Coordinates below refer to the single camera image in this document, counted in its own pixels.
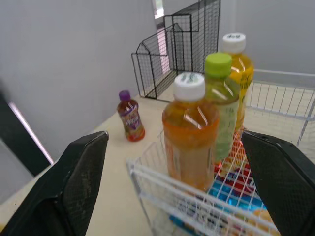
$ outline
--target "white bottle cap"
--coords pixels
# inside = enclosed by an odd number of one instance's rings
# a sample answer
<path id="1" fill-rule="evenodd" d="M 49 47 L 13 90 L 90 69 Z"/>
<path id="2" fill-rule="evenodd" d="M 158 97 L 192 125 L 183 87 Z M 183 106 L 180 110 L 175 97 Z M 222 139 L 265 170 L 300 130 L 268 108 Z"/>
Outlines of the white bottle cap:
<path id="1" fill-rule="evenodd" d="M 245 50 L 246 37 L 242 33 L 229 33 L 223 37 L 222 49 L 226 53 L 237 54 Z"/>
<path id="2" fill-rule="evenodd" d="M 202 74 L 182 73 L 174 81 L 174 98 L 181 102 L 195 102 L 205 96 L 205 79 Z"/>

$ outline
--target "gray wall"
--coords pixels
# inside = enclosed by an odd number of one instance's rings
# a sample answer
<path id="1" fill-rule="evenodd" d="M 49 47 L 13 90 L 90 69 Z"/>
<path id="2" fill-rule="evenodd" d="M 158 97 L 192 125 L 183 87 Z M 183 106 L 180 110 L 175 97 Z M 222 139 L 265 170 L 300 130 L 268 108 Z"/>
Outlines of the gray wall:
<path id="1" fill-rule="evenodd" d="M 0 80 L 55 160 L 137 94 L 130 54 L 155 32 L 150 0 L 0 1 Z"/>
<path id="2" fill-rule="evenodd" d="M 315 74 L 314 0 L 237 0 L 236 30 L 257 69 Z"/>
<path id="3" fill-rule="evenodd" d="M 32 180 L 32 175 L 0 139 L 0 204 Z"/>

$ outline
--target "orange juice bottle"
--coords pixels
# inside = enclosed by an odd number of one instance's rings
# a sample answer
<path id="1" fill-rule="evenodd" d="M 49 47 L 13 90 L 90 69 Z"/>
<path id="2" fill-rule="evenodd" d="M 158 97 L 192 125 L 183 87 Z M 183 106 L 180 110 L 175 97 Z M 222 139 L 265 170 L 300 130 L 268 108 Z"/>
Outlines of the orange juice bottle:
<path id="1" fill-rule="evenodd" d="M 240 130 L 244 123 L 246 93 L 252 83 L 254 67 L 252 61 L 243 51 L 246 46 L 246 37 L 242 33 L 229 33 L 223 37 L 222 49 L 232 56 L 231 79 L 235 80 L 241 87 L 240 105 L 237 111 L 235 131 Z"/>
<path id="2" fill-rule="evenodd" d="M 128 90 L 121 91 L 119 98 L 121 102 L 118 104 L 117 111 L 122 119 L 126 138 L 131 142 L 143 139 L 145 130 L 138 113 L 139 104 L 131 99 Z"/>
<path id="3" fill-rule="evenodd" d="M 213 147 L 219 113 L 207 103 L 201 74 L 182 73 L 174 99 L 163 111 L 167 167 L 171 177 L 206 191 L 214 179 Z"/>

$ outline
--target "purple bottle cap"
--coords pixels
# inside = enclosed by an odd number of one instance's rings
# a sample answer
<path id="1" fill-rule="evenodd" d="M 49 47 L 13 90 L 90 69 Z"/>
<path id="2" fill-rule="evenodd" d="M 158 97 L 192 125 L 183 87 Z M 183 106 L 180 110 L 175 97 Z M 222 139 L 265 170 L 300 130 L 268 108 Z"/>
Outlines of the purple bottle cap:
<path id="1" fill-rule="evenodd" d="M 122 102 L 127 102 L 131 100 L 130 93 L 128 90 L 123 90 L 119 93 L 119 98 Z"/>

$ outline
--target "white wire basket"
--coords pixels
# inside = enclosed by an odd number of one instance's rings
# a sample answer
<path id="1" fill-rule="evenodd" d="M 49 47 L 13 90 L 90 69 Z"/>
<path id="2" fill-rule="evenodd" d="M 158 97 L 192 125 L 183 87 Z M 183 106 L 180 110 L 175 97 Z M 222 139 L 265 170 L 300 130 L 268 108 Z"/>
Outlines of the white wire basket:
<path id="1" fill-rule="evenodd" d="M 292 142 L 315 161 L 315 90 L 253 83 L 244 126 Z M 242 143 L 235 135 L 232 152 L 202 192 L 171 178 L 163 132 L 127 168 L 154 235 L 280 235 L 251 176 Z"/>

